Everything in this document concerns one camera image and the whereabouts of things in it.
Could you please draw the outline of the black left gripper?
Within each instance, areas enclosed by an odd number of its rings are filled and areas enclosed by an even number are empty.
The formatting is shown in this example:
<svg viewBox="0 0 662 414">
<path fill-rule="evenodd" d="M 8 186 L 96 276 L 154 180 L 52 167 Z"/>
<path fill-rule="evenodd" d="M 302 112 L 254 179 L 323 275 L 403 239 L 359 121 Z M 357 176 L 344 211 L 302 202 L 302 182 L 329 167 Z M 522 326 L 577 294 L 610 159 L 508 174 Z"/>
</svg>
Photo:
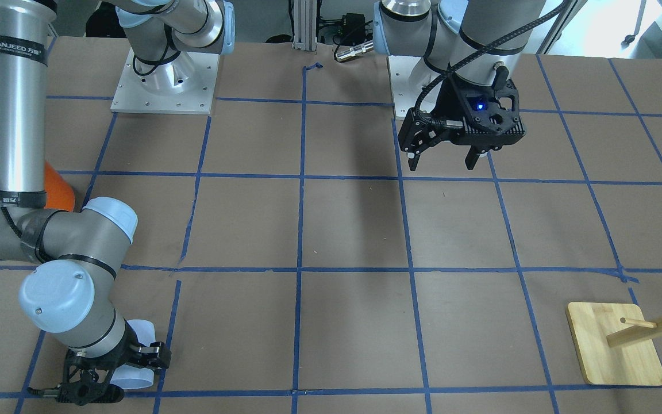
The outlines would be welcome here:
<svg viewBox="0 0 662 414">
<path fill-rule="evenodd" d="M 436 104 L 430 114 L 432 122 L 416 118 L 409 109 L 399 132 L 399 149 L 407 154 L 410 171 L 414 172 L 421 153 L 437 144 L 448 141 L 455 145 L 470 146 L 465 165 L 473 170 L 488 154 L 484 146 L 484 130 L 480 121 L 484 117 L 484 87 L 460 78 L 447 76 L 441 82 Z"/>
</svg>

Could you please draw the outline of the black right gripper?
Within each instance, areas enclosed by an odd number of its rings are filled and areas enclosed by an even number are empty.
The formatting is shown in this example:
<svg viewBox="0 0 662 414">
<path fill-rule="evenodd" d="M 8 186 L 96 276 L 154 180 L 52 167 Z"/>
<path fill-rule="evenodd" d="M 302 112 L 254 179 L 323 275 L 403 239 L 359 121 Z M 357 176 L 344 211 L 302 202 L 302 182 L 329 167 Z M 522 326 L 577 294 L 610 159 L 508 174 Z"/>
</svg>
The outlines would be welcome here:
<svg viewBox="0 0 662 414">
<path fill-rule="evenodd" d="M 26 392 L 64 404 L 120 403 L 125 397 L 124 389 L 110 384 L 116 369 L 127 364 L 137 369 L 161 371 L 169 369 L 171 360 L 172 352 L 165 343 L 142 346 L 132 327 L 125 323 L 124 334 L 112 351 L 98 357 L 68 351 L 60 385 L 46 389 L 28 387 Z"/>
</svg>

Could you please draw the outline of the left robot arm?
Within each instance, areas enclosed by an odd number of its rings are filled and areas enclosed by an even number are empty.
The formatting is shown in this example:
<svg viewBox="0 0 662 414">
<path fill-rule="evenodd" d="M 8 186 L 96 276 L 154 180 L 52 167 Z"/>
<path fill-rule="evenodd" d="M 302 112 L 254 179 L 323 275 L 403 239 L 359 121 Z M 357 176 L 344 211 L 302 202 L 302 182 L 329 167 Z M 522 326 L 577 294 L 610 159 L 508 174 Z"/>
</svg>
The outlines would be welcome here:
<svg viewBox="0 0 662 414">
<path fill-rule="evenodd" d="M 405 110 L 399 149 L 415 170 L 441 142 L 468 147 L 473 170 L 486 153 L 526 134 L 511 78 L 531 31 L 552 18 L 544 1 L 379 1 L 375 51 L 420 59 L 415 102 Z"/>
</svg>

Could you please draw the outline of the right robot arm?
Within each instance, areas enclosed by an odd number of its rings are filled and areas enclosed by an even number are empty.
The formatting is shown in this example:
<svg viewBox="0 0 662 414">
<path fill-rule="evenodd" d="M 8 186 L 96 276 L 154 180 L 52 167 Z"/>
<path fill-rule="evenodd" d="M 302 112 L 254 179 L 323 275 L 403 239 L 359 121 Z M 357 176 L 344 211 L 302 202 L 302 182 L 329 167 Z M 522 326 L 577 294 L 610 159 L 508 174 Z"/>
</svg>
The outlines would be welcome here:
<svg viewBox="0 0 662 414">
<path fill-rule="evenodd" d="M 62 380 L 28 392 L 58 403 L 118 403 L 123 365 L 158 374 L 171 352 L 139 341 L 109 299 L 138 223 L 121 200 L 97 197 L 80 212 L 47 209 L 45 100 L 48 26 L 56 1 L 0 1 L 0 261 L 36 264 L 18 300 L 39 329 L 67 348 Z"/>
</svg>

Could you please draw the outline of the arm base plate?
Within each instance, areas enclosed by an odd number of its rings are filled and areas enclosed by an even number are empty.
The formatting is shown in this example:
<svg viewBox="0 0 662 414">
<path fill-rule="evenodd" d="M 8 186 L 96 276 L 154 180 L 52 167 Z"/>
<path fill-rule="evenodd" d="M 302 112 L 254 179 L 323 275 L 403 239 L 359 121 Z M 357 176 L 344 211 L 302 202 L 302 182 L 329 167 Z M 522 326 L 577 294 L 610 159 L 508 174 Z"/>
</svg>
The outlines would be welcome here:
<svg viewBox="0 0 662 414">
<path fill-rule="evenodd" d="M 404 120 L 409 108 L 415 105 L 423 87 L 438 73 L 431 70 L 422 57 L 389 56 L 390 86 L 397 120 Z"/>
<path fill-rule="evenodd" d="M 113 112 L 210 115 L 218 55 L 182 52 L 154 71 L 133 57 L 129 51 L 110 106 Z"/>
</svg>

